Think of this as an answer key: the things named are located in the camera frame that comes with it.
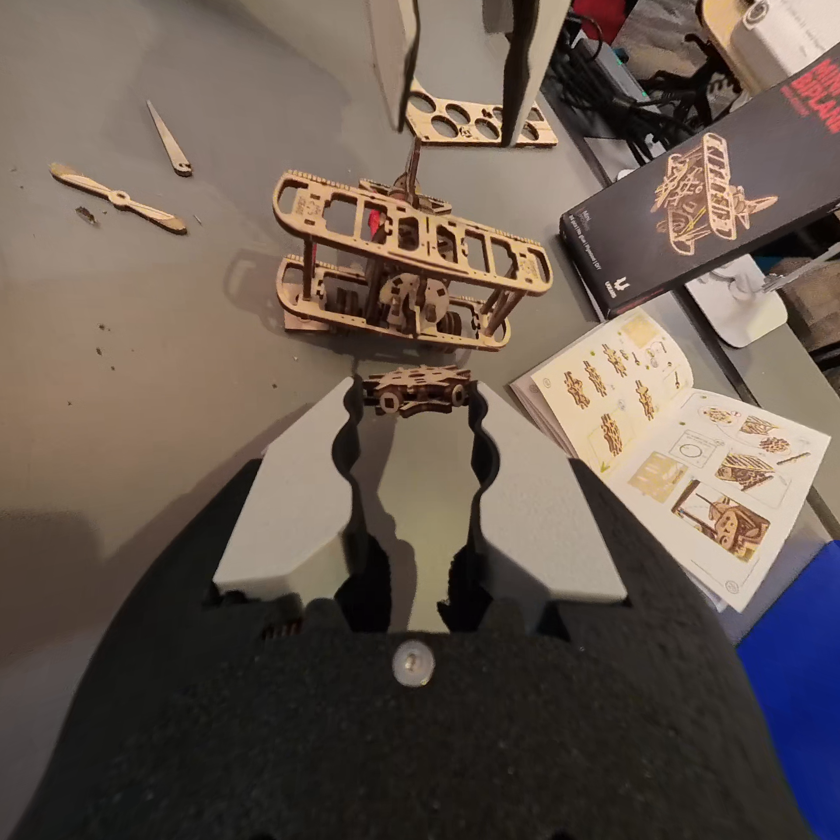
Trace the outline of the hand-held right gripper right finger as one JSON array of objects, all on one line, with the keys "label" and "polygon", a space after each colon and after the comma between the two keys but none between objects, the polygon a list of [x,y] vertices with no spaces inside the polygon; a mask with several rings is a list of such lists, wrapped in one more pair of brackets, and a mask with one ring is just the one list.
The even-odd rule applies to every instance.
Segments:
[{"label": "hand-held right gripper right finger", "polygon": [[511,601],[527,633],[557,602],[615,605],[627,588],[570,458],[482,382],[469,390],[470,466],[478,481],[469,540],[478,584]]}]

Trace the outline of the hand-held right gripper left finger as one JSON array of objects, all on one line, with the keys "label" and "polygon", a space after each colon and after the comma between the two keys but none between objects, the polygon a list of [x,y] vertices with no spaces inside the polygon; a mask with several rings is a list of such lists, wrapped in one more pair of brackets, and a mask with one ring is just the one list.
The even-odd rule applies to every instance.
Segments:
[{"label": "hand-held right gripper left finger", "polygon": [[213,583],[250,600],[331,599],[351,575],[359,512],[349,472],[358,458],[356,382],[345,377],[264,450]]}]

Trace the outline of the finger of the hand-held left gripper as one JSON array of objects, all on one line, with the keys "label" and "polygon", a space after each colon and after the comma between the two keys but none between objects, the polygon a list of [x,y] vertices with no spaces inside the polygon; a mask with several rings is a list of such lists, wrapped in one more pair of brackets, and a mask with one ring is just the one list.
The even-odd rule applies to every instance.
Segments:
[{"label": "finger of the hand-held left gripper", "polygon": [[371,49],[388,121],[404,131],[421,36],[417,1],[367,1]]},{"label": "finger of the hand-held left gripper", "polygon": [[502,87],[500,144],[518,141],[542,85],[571,1],[512,1]]}]

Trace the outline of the wooden radial engine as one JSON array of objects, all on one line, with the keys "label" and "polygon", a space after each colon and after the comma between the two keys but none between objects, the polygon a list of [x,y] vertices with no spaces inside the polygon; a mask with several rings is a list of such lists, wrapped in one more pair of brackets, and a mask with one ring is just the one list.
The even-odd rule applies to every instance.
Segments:
[{"label": "wooden radial engine", "polygon": [[471,382],[471,370],[453,364],[398,367],[363,380],[364,405],[373,407],[380,416],[449,414],[467,404]]}]

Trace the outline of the wooden biplane model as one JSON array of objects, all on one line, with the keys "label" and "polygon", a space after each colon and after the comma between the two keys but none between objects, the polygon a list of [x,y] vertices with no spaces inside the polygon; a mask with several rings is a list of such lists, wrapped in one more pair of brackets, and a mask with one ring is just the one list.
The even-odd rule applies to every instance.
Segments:
[{"label": "wooden biplane model", "polygon": [[302,171],[279,179],[276,221],[302,245],[276,276],[286,330],[497,352],[517,305],[550,290],[541,244],[453,215],[418,189],[421,149],[416,140],[393,184]]}]

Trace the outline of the red cloth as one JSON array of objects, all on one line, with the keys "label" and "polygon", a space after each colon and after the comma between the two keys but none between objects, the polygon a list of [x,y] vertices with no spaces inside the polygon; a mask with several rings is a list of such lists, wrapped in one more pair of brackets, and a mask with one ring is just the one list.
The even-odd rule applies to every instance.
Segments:
[{"label": "red cloth", "polygon": [[597,40],[601,31],[604,41],[610,45],[627,19],[625,1],[573,1],[571,11],[584,18],[586,37]]}]

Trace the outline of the wooden sheet with round holes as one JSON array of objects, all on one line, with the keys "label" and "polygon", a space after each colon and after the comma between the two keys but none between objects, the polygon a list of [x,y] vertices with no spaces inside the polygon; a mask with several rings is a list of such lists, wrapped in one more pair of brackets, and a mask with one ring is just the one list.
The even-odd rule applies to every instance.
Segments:
[{"label": "wooden sheet with round holes", "polygon": [[[406,104],[408,127],[426,145],[499,148],[501,118],[501,105],[436,97],[417,81]],[[533,105],[513,148],[550,149],[558,142],[550,123]]]}]

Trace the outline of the instruction booklet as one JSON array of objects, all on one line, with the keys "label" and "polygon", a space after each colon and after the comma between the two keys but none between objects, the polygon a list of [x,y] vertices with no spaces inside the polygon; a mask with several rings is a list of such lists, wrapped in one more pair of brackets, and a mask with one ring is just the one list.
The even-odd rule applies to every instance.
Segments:
[{"label": "instruction booklet", "polygon": [[685,352],[642,308],[589,331],[510,388],[718,608],[739,613],[791,534],[831,442],[696,388]]}]

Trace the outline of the black model kit box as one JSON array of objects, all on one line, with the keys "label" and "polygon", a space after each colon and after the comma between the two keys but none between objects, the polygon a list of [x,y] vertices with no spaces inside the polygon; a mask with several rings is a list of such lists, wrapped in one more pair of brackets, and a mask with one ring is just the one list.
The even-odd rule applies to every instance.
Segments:
[{"label": "black model kit box", "polygon": [[839,47],[564,213],[612,319],[819,220],[839,200]]}]

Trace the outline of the wooden pointed stick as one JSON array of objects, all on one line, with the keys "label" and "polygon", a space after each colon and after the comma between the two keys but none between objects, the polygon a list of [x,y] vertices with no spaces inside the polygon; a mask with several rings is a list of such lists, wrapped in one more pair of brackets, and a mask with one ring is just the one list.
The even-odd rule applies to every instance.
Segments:
[{"label": "wooden pointed stick", "polygon": [[177,143],[174,135],[163,121],[161,115],[158,113],[151,100],[148,99],[145,103],[154,122],[155,129],[161,138],[161,142],[164,146],[165,153],[170,160],[173,171],[179,176],[193,176],[192,163],[187,159],[181,146]]}]

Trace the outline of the blue plastic bin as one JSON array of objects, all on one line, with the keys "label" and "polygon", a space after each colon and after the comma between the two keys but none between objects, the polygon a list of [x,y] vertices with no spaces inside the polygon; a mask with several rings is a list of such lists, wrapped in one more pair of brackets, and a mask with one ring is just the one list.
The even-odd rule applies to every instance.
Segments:
[{"label": "blue plastic bin", "polygon": [[796,803],[839,838],[839,542],[828,543],[738,646]]}]

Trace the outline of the wooden propeller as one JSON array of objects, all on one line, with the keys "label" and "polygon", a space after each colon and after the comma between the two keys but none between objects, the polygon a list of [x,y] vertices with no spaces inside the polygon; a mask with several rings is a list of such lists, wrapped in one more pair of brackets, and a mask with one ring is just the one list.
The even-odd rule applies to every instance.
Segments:
[{"label": "wooden propeller", "polygon": [[127,192],[106,187],[68,165],[50,163],[49,173],[58,182],[109,201],[114,208],[121,212],[130,212],[175,235],[186,235],[188,233],[186,222],[180,217],[140,203]]}]

